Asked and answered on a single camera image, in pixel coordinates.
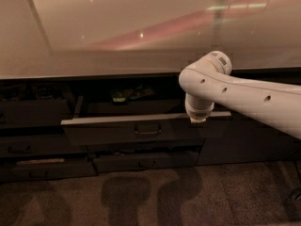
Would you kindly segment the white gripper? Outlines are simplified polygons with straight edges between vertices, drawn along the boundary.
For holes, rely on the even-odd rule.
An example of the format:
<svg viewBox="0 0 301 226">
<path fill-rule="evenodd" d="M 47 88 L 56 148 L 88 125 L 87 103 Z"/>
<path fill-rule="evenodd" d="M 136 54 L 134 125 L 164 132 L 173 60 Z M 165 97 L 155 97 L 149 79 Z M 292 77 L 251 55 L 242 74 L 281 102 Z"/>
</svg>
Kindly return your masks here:
<svg viewBox="0 0 301 226">
<path fill-rule="evenodd" d="M 214 109 L 214 103 L 200 99 L 186 98 L 185 110 L 191 123 L 203 123 L 211 116 Z"/>
</svg>

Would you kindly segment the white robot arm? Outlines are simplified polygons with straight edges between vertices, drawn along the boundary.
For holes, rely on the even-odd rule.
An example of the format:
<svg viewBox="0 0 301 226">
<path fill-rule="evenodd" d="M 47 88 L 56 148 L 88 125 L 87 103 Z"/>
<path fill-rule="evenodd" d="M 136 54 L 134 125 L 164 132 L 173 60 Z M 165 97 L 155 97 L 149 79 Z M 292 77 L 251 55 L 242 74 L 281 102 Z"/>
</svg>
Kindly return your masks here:
<svg viewBox="0 0 301 226">
<path fill-rule="evenodd" d="M 219 104 L 301 138 L 300 86 L 233 77 L 231 71 L 230 59 L 220 51 L 212 51 L 181 71 L 179 84 L 185 91 L 190 121 L 206 121 Z"/>
</svg>

